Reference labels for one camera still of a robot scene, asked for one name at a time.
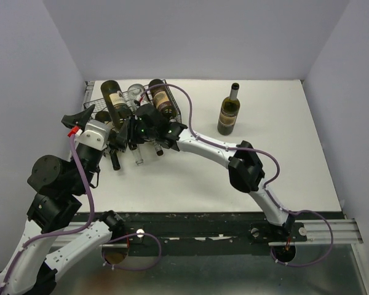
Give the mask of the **dark bottle front label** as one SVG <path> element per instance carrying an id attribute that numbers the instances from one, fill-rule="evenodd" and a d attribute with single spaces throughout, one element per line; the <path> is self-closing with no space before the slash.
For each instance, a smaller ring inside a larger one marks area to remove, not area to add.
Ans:
<path id="1" fill-rule="evenodd" d="M 117 152 L 119 151 L 116 144 L 116 129 L 112 123 L 111 117 L 108 111 L 99 111 L 95 115 L 95 119 L 99 122 L 106 124 L 109 128 L 107 153 L 111 159 L 111 163 L 114 171 L 121 169 Z"/>

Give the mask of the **dark bottle label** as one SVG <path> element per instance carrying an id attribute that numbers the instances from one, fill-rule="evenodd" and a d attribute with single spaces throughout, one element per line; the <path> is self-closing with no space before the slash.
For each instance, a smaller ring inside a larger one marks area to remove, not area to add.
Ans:
<path id="1" fill-rule="evenodd" d="M 153 146 L 154 146 L 154 150 L 155 150 L 157 156 L 160 157 L 160 156 L 164 155 L 164 150 L 163 150 L 162 146 L 159 143 L 154 142 Z"/>
<path id="2" fill-rule="evenodd" d="M 117 152 L 119 151 L 116 144 L 116 129 L 112 123 L 111 117 L 108 111 L 99 111 L 95 115 L 95 119 L 99 122 L 106 124 L 109 128 L 107 153 L 111 159 L 111 163 L 114 171 L 121 169 Z"/>

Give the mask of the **clear glass bottle front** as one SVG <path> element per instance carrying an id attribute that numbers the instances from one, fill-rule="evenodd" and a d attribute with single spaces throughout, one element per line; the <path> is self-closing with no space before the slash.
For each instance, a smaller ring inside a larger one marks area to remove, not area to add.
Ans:
<path id="1" fill-rule="evenodd" d="M 139 145 L 137 145 L 137 144 L 131 145 L 130 150 L 131 150 L 132 155 L 134 157 L 135 164 L 137 166 L 143 165 L 144 160 L 142 158 L 142 154 L 141 154 Z"/>

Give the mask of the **green bottle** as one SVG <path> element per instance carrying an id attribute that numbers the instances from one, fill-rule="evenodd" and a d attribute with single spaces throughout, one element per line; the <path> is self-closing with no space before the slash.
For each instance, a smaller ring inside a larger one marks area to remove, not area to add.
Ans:
<path id="1" fill-rule="evenodd" d="M 237 97 L 239 88 L 237 82 L 233 83 L 229 96 L 222 101 L 217 124 L 217 130 L 221 135 L 230 135 L 234 130 L 240 109 L 240 101 Z"/>
<path id="2" fill-rule="evenodd" d="M 169 98 L 167 88 L 163 84 L 164 82 L 160 79 L 153 79 L 148 84 L 153 105 L 168 120 L 174 119 L 177 116 L 177 111 Z"/>
<path id="3" fill-rule="evenodd" d="M 116 81 L 108 80 L 101 84 L 100 90 L 113 125 L 120 130 L 125 120 L 132 115 L 121 88 Z"/>

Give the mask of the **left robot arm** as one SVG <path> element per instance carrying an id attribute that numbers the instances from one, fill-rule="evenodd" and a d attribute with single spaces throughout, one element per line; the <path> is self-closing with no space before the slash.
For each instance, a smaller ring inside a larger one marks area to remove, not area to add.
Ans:
<path id="1" fill-rule="evenodd" d="M 123 238 L 117 213 L 95 216 L 91 181 L 100 172 L 109 128 L 91 118 L 94 108 L 61 120 L 71 130 L 70 160 L 44 155 L 34 163 L 27 183 L 36 195 L 16 250 L 0 272 L 0 294 L 50 294 L 85 255 Z"/>

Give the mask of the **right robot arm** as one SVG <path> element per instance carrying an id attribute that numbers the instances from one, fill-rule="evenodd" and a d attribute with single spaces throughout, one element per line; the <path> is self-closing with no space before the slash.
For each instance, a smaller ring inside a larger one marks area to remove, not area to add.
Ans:
<path id="1" fill-rule="evenodd" d="M 232 144 L 204 137 L 187 125 L 167 119 L 150 104 L 139 107 L 119 123 L 116 134 L 110 137 L 118 150 L 155 141 L 165 149 L 209 159 L 227 169 L 231 186 L 249 194 L 263 210 L 276 240 L 283 241 L 292 235 L 295 219 L 268 190 L 269 181 L 259 158 L 261 151 L 249 142 Z"/>

